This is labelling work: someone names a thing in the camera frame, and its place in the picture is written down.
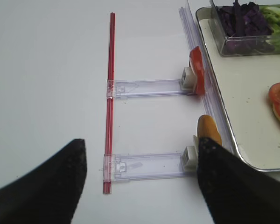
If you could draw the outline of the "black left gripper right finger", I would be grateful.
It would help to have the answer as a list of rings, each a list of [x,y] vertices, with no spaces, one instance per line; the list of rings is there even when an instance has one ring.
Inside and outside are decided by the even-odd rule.
[[[198,143],[197,180],[216,224],[280,224],[280,181],[210,138]]]

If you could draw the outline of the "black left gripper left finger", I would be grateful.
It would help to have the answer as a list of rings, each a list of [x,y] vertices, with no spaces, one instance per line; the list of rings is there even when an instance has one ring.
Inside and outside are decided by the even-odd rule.
[[[70,224],[86,175],[85,141],[74,139],[0,189],[0,224]]]

